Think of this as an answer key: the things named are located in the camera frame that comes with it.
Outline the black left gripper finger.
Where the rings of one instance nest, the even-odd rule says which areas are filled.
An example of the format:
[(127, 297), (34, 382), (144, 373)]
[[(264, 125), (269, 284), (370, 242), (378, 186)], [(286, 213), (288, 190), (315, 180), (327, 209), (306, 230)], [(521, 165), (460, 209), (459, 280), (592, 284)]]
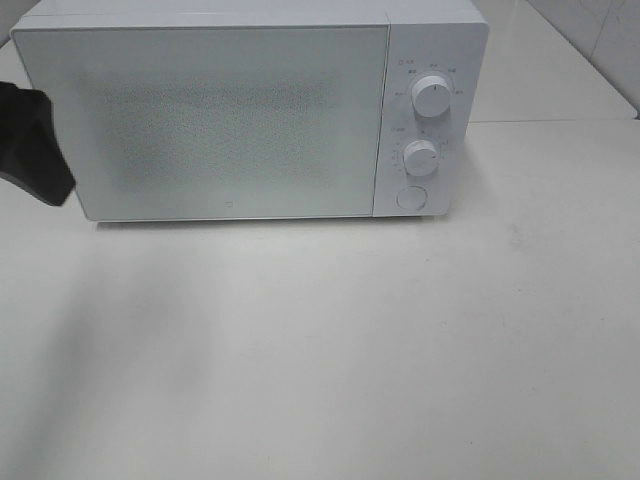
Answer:
[(54, 133), (51, 101), (9, 82), (1, 84), (1, 178), (55, 207), (76, 186)]

